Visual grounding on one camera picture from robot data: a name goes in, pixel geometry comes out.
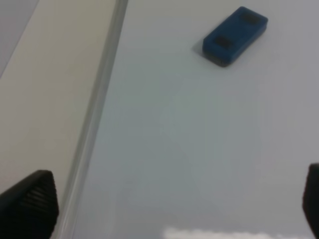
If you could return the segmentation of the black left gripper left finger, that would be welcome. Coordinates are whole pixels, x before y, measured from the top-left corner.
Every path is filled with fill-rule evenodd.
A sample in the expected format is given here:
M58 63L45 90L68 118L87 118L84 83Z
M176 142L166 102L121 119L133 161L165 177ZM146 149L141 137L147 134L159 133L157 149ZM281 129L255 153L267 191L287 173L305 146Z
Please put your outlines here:
M59 216L53 173L37 170L0 195L2 239L49 239Z

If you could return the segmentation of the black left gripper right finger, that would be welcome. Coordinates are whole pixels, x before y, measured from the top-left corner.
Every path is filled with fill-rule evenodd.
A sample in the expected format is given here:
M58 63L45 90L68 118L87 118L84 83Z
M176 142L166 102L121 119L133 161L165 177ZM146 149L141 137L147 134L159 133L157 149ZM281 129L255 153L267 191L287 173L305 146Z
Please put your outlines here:
M315 237L319 236L319 164L309 166L303 194L303 211Z

